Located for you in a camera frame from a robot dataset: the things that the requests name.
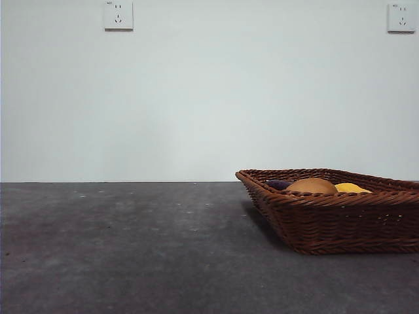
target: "brown wicker basket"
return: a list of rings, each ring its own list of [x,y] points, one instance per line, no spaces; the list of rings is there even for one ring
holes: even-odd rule
[[[281,239],[304,254],[419,252],[419,184],[332,169],[241,170],[253,203]],[[267,180],[309,177],[373,193],[279,191]]]

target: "white outlet plate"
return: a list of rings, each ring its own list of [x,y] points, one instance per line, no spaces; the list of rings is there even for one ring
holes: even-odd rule
[[[105,30],[134,30],[132,1],[107,1],[103,8],[103,26]]]
[[[415,3],[389,3],[387,31],[389,33],[414,33],[418,19]]]

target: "gray table surface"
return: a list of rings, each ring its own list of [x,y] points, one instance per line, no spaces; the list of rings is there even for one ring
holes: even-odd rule
[[[2,313],[419,313],[418,254],[306,256],[241,183],[2,184]]]

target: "yellow lemon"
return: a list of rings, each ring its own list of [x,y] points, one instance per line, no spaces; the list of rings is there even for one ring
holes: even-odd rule
[[[353,192],[353,193],[372,193],[371,191],[365,190],[354,183],[340,183],[336,184],[335,187],[339,192]]]

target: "white wall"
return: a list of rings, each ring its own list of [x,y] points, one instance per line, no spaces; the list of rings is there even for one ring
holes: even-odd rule
[[[3,181],[419,179],[419,36],[383,0],[2,0]]]

